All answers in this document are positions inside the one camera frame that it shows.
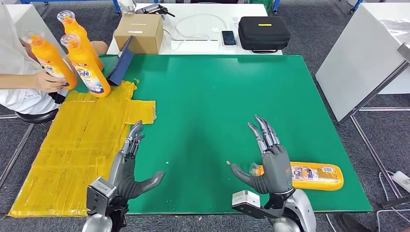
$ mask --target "cardboard box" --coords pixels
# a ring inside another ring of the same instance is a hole
[[[134,54],[158,54],[163,30],[158,14],[124,14],[114,31],[114,38],[121,50],[127,39],[133,36],[129,49]]]

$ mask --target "white desk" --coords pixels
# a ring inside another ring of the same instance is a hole
[[[375,92],[404,60],[397,41],[380,22],[410,19],[410,3],[362,3],[316,73],[338,121],[376,94],[410,93],[410,70]]]
[[[45,38],[59,49],[60,54],[63,57],[65,56],[65,52],[61,48],[61,45],[57,42],[56,38],[32,4],[11,4],[6,5],[6,7],[15,24],[17,35],[20,38],[26,31],[42,32],[44,33]]]
[[[150,3],[139,3],[137,8],[143,8],[151,5]],[[241,55],[241,54],[254,54],[251,51],[242,49],[240,40],[238,37],[238,23],[243,16],[267,16],[265,7],[263,4],[161,4],[168,8],[168,11],[175,15],[175,17],[165,15],[165,20],[162,22],[163,28],[169,31],[175,39],[184,38],[180,37],[175,31],[174,27],[181,19],[198,14],[211,14],[220,17],[226,24],[224,27],[221,20],[210,15],[198,15],[189,19],[183,20],[178,23],[179,31],[184,35],[208,35],[210,40],[218,40],[216,47],[207,42],[199,41],[185,41],[181,46],[171,47],[171,37],[164,31],[162,39],[161,49],[159,54],[223,54],[223,55]],[[221,45],[221,30],[234,31],[236,47],[223,47]],[[107,54],[119,53],[119,49],[115,39],[111,41]],[[282,55],[282,51],[277,51],[275,55]]]

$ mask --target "product label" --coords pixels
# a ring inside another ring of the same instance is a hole
[[[104,89],[98,78],[92,73],[91,70],[86,68],[87,64],[73,63],[73,66],[90,92],[104,93]]]
[[[311,169],[292,166],[292,180],[335,183],[337,182],[337,173],[331,167]]]
[[[57,67],[53,66],[51,61],[44,59],[38,59],[38,61],[41,64],[41,66],[47,71],[47,73],[51,76],[64,78],[64,75],[61,73],[61,71]]]

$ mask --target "white shirt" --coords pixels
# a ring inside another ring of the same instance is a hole
[[[0,3],[0,74],[34,74],[41,66],[20,43],[6,6]],[[48,93],[36,89],[0,89],[0,104],[22,114],[39,115],[59,107]]]

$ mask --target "robotic hand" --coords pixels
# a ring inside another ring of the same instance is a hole
[[[142,182],[135,181],[135,153],[144,134],[142,121],[138,121],[116,154],[108,181],[98,177],[87,188],[87,221],[83,232],[118,232],[126,227],[125,214],[128,200],[156,187],[164,176],[163,171]]]
[[[263,137],[252,123],[248,126],[258,142],[264,174],[249,175],[233,163],[230,167],[238,179],[258,193],[269,194],[269,201],[263,208],[248,202],[233,204],[232,208],[254,218],[274,218],[271,222],[274,232],[315,232],[316,219],[309,198],[301,189],[292,186],[291,163],[286,149],[280,145],[278,136],[265,119],[258,116],[255,119]]]

